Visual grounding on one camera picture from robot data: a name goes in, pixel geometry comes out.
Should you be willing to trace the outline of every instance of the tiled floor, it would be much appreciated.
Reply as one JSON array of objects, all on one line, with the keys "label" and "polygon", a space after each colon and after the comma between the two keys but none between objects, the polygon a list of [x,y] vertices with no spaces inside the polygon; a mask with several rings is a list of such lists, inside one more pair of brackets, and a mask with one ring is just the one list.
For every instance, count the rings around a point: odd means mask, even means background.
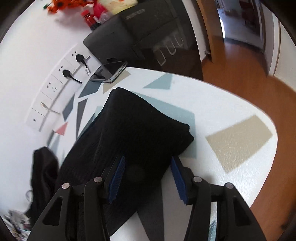
[{"label": "tiled floor", "polygon": [[246,27],[242,18],[227,16],[223,9],[218,9],[218,13],[224,25],[226,38],[246,42],[259,48],[262,47],[260,36]]},{"label": "tiled floor", "polygon": [[273,166],[251,207],[267,241],[275,241],[296,208],[296,93],[278,79],[266,77],[261,53],[230,43],[225,43],[225,52],[216,64],[204,62],[204,81],[258,106],[277,129]]}]

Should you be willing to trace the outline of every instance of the brown floor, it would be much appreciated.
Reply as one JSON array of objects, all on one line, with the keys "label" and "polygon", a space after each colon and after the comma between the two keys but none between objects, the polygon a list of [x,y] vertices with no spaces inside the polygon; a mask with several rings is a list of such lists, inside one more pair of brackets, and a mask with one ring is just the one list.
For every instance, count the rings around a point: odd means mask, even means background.
[{"label": "brown floor", "polygon": [[262,54],[225,43],[225,57],[203,63],[204,81],[261,108],[273,120],[278,146],[271,171],[251,207],[267,241],[277,240],[296,208],[296,93],[266,77]]}]

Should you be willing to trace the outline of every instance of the black plug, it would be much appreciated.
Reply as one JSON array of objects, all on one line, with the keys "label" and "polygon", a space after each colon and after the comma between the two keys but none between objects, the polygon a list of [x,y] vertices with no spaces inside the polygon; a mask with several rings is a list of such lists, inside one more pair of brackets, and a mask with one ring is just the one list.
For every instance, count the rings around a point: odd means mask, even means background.
[{"label": "black plug", "polygon": [[63,76],[66,77],[66,78],[69,77],[70,79],[72,79],[72,80],[74,80],[74,81],[76,81],[76,82],[82,84],[82,82],[80,82],[80,81],[78,81],[77,79],[75,79],[75,78],[71,75],[70,71],[67,70],[67,69],[64,69],[64,70],[63,70]]},{"label": "black plug", "polygon": [[82,64],[84,64],[86,74],[87,74],[87,75],[90,75],[89,68],[88,68],[86,62],[84,61],[84,56],[81,55],[81,54],[77,54],[77,55],[76,55],[76,61],[77,61],[78,63],[82,63]]}]

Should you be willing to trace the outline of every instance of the phone screen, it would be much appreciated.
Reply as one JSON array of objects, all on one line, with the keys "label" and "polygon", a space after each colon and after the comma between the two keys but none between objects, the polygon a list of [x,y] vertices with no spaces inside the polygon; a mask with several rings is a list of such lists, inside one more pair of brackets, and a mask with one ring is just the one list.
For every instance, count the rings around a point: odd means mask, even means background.
[{"label": "phone screen", "polygon": [[109,80],[124,63],[125,61],[119,61],[104,64],[98,68],[98,70],[91,76],[90,80]]}]

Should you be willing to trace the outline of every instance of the silver screw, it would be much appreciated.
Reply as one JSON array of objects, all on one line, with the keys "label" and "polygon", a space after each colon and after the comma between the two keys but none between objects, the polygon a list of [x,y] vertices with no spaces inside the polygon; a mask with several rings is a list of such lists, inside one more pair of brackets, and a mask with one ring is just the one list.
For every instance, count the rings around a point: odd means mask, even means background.
[{"label": "silver screw", "polygon": [[233,186],[232,183],[226,183],[226,187],[227,187],[228,189],[232,189],[232,188],[234,188],[234,186]]},{"label": "silver screw", "polygon": [[200,183],[202,181],[202,178],[201,177],[194,177],[193,181],[196,183]]},{"label": "silver screw", "polygon": [[95,177],[94,182],[95,183],[100,183],[103,179],[101,177]]},{"label": "silver screw", "polygon": [[69,186],[70,186],[69,183],[64,183],[64,184],[62,185],[62,188],[63,188],[63,189],[67,189],[67,188],[69,188]]}]

